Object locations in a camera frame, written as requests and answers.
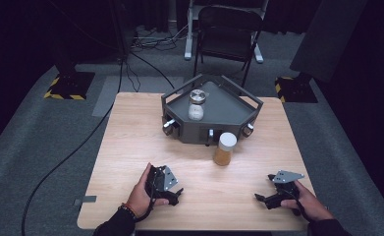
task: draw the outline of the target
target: chair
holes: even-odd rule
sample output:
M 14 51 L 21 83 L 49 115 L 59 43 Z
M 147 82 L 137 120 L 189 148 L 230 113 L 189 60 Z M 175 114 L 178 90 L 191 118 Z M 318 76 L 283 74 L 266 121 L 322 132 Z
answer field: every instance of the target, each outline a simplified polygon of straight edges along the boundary
M 245 70 L 241 84 L 243 88 L 253 50 L 261 33 L 262 18 L 245 9 L 207 6 L 198 14 L 198 27 L 193 76 L 197 70 L 198 55 L 201 63 L 203 55 L 240 61 L 244 62 L 241 70 Z

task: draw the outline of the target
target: gray carpet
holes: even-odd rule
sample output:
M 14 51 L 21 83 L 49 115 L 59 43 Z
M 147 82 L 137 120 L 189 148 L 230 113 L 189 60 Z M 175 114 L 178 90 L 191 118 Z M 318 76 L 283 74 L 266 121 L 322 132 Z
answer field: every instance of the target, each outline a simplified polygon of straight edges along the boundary
M 257 96 L 276 96 L 274 79 L 298 74 L 289 65 L 301 40 L 302 35 L 297 34 L 264 33 L 259 46 L 265 61 L 252 62 L 246 89 Z M 136 51 L 177 86 L 192 77 L 193 61 L 183 59 L 185 42 L 180 40 L 176 44 L 175 49 L 167 51 Z M 138 75 L 139 91 L 171 90 L 158 72 L 136 57 L 130 56 L 128 63 Z M 242 66 L 238 65 L 237 70 L 229 62 L 222 63 L 207 60 L 199 68 L 213 74 L 234 74 Z M 89 135 L 115 96 L 112 87 L 120 70 L 115 62 L 80 64 L 77 70 L 96 73 L 87 100 L 44 99 L 57 75 L 53 67 L 33 86 L 0 137 L 0 235 L 21 234 L 24 207 L 31 191 Z M 137 81 L 134 74 L 130 77 Z M 127 78 L 124 68 L 122 90 L 133 90 Z M 284 107 L 315 192 L 353 235 L 384 235 L 384 201 L 326 99 L 314 82 L 311 86 L 318 103 L 284 103 Z M 107 118 L 91 139 L 36 192 L 27 213 L 27 235 L 92 234 L 92 230 L 77 227 L 79 206 L 74 202 L 84 196 L 106 122 Z M 138 235 L 168 234 L 140 232 Z M 305 232 L 273 232 L 273 235 L 305 235 Z

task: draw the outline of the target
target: jar lid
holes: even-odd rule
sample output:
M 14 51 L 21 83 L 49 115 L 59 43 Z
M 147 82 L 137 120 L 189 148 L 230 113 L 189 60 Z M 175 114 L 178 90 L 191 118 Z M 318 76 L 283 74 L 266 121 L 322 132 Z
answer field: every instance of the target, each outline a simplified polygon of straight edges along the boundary
M 237 137 L 234 134 L 226 132 L 223 133 L 219 138 L 219 148 L 224 151 L 232 150 L 237 144 Z
M 206 93 L 201 89 L 194 89 L 191 91 L 191 103 L 203 104 L 206 100 Z

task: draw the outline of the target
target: jar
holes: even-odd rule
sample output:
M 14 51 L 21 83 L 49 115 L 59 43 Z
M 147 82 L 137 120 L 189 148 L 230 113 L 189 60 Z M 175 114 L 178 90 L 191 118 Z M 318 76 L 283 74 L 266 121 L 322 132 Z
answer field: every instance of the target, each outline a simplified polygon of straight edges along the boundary
M 237 137 L 232 133 L 223 133 L 219 138 L 213 161 L 218 165 L 228 165 L 231 162 L 232 150 L 237 144 Z
M 194 89 L 191 91 L 189 102 L 189 118 L 191 120 L 199 121 L 203 119 L 205 101 L 206 94 L 203 90 Z

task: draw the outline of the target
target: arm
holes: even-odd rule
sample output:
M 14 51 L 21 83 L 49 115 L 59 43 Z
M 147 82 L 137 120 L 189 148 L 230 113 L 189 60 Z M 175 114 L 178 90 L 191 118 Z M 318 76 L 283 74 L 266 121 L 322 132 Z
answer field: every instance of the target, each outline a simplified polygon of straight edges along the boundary
M 350 233 L 346 232 L 339 221 L 333 214 L 311 193 L 309 189 L 303 186 L 299 181 L 295 184 L 300 192 L 299 201 L 304 207 L 305 214 L 312 219 L 313 222 L 309 224 L 309 229 L 312 235 L 323 236 L 348 236 Z M 283 200 L 282 207 L 298 208 L 296 200 Z
M 122 204 L 108 221 L 99 225 L 93 236 L 129 236 L 134 232 L 137 218 L 145 215 L 149 206 L 150 198 L 145 191 L 145 182 L 150 168 L 151 164 L 148 163 L 127 202 Z M 157 199 L 154 205 L 168 205 L 168 200 Z

